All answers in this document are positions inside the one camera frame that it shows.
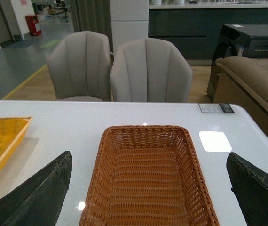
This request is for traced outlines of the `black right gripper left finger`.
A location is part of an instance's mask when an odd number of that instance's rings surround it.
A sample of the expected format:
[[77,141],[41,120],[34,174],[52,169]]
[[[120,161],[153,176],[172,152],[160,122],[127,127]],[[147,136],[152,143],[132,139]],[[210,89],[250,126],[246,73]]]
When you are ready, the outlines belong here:
[[69,151],[0,199],[0,226],[56,225],[72,171]]

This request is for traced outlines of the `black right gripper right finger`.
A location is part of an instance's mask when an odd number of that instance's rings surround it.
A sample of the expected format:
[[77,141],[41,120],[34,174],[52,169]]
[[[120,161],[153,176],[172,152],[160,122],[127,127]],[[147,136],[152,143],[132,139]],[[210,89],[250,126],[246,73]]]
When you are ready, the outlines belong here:
[[226,168],[247,225],[268,226],[268,173],[234,152]]

